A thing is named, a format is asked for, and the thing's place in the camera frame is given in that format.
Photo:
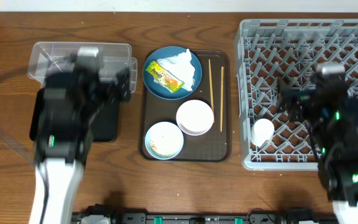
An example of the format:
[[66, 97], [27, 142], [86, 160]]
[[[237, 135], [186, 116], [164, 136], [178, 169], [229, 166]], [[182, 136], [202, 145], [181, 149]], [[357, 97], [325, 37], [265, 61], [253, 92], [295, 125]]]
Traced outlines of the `white napkin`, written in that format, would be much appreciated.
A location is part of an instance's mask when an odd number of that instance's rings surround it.
[[184, 83], [183, 89], [193, 91], [195, 68], [191, 64], [191, 59], [192, 54], [189, 49], [186, 49], [185, 52], [178, 55], [160, 58], [157, 63], [181, 80]]

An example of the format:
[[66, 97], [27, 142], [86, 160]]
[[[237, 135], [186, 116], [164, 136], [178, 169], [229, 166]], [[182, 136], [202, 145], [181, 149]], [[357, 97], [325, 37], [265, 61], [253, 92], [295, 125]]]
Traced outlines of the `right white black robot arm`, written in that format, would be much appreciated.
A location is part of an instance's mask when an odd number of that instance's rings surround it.
[[293, 91], [278, 79], [277, 112], [307, 122], [318, 175], [339, 223], [358, 223], [358, 99], [342, 74], [314, 73], [314, 90]]

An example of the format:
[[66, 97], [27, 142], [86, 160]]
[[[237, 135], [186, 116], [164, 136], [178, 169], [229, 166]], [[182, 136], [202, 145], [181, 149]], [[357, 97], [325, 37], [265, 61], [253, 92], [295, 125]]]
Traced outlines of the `yellow green snack wrapper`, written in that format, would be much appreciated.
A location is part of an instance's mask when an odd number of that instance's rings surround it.
[[183, 81], [172, 75], [155, 60], [151, 61], [151, 63], [147, 66], [146, 71], [153, 76], [157, 83], [162, 85], [171, 93], [178, 91], [184, 85]]

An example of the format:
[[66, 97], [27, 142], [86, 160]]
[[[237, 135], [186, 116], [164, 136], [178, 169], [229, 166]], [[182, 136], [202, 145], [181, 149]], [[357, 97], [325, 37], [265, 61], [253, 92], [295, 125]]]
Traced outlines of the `light blue bowl with food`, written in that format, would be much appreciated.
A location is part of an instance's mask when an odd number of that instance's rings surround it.
[[145, 134], [146, 151], [155, 159], [169, 160], [177, 156], [184, 145], [181, 129], [168, 121], [151, 126]]

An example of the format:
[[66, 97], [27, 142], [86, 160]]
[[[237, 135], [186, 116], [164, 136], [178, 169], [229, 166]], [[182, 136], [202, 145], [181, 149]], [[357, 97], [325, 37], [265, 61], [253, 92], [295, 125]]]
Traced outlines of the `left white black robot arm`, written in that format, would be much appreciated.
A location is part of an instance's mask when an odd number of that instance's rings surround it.
[[35, 195], [30, 223], [70, 223], [73, 203], [93, 142], [91, 125], [113, 101], [131, 97], [131, 70], [106, 83], [99, 55], [71, 55], [45, 76], [34, 139]]

